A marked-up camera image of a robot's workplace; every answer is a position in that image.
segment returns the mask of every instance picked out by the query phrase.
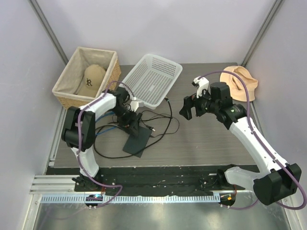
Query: wicker basket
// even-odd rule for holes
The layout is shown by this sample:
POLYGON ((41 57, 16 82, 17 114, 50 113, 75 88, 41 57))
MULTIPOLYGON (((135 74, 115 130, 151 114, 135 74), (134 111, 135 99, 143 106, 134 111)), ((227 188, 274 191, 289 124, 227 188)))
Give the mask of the wicker basket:
MULTIPOLYGON (((78 47, 52 89, 53 94, 65 109, 71 106, 79 107, 95 99, 77 95, 82 87, 81 82, 84 71, 92 64, 97 64, 106 69, 106 75, 95 98, 101 94, 111 81, 119 79, 121 71, 115 51, 78 47)), ((112 90, 115 88, 116 84, 110 87, 112 90)))

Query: tan hat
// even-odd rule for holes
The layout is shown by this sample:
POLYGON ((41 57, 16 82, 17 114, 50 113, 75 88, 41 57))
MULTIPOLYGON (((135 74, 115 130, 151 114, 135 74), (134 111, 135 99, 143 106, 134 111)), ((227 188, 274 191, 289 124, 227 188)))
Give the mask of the tan hat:
POLYGON ((81 88, 78 95, 96 97, 99 87, 104 79, 106 71, 99 65, 90 65, 84 72, 81 88))
MULTIPOLYGON (((254 79, 249 71, 243 66, 229 66, 225 68, 229 72, 237 74, 246 84, 248 89, 249 100, 255 100, 255 88, 258 86, 258 81, 254 79)), ((242 83, 233 75, 228 73, 222 73, 220 81, 226 82, 230 88, 230 95, 233 99, 241 102, 246 102, 246 94, 242 83)))

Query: laundry basket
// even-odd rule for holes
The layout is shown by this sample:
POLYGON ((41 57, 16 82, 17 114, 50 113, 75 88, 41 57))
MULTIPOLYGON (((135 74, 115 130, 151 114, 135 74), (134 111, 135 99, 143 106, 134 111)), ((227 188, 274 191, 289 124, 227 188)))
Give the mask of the laundry basket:
POLYGON ((123 83, 144 106, 155 109, 166 97, 182 72, 182 66, 158 55, 146 54, 125 77, 123 83))
POLYGON ((77 95, 82 87, 84 71, 92 64, 97 64, 106 70, 104 79, 95 96, 97 98, 111 81, 117 81, 121 74, 118 56, 115 51, 78 47, 73 53, 57 83, 52 89, 53 94, 65 109, 71 106, 79 107, 94 100, 94 97, 77 95))

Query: perforated plastic basket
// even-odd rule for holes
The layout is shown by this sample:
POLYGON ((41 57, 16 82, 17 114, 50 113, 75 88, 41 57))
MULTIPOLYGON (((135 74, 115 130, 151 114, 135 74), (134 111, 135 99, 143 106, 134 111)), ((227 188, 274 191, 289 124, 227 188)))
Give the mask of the perforated plastic basket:
POLYGON ((182 66, 158 55, 146 54, 125 77, 123 83, 144 106, 155 109, 165 98, 182 66))

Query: floor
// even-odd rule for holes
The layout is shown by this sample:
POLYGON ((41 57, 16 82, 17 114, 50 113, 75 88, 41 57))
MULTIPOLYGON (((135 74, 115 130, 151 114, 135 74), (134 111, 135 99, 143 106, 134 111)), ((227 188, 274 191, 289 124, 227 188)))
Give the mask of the floor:
MULTIPOLYGON (((182 64, 183 71, 167 95, 173 109, 173 116, 180 122, 177 133, 166 135, 159 143, 146 149, 141 158, 131 157, 127 159, 105 159, 95 154, 100 167, 112 166, 164 166, 164 165, 223 165, 223 164, 254 164, 254 160, 248 154, 239 140, 226 130, 212 114, 195 117, 186 120, 179 115, 183 105, 183 98, 196 92, 191 82, 199 75, 223 70, 227 66, 236 63, 213 63, 213 64, 182 64)), ((121 66, 123 79, 133 66, 121 66)), ((219 81, 219 74, 208 77, 210 83, 219 81)), ((156 109, 157 113, 169 113, 168 105, 163 101, 156 109)), ((144 113, 143 119, 152 117, 151 113, 144 113)), ((107 124, 111 117, 103 118, 97 125, 107 124)), ((158 119, 149 123, 155 128, 155 133, 163 133, 168 119, 158 119)), ((177 128, 177 122, 172 121, 169 132, 177 128)), ((127 141, 128 135, 121 130, 113 129, 97 138, 97 148, 107 156, 126 156, 122 148, 127 141)), ((60 141, 54 167, 78 167, 73 152, 60 141)))
MULTIPOLYGON (((255 199, 238 193, 236 207, 255 199)), ((290 230, 285 211, 277 204, 256 204, 245 211, 217 203, 111 204, 81 210, 84 204, 41 204, 35 230, 290 230)))

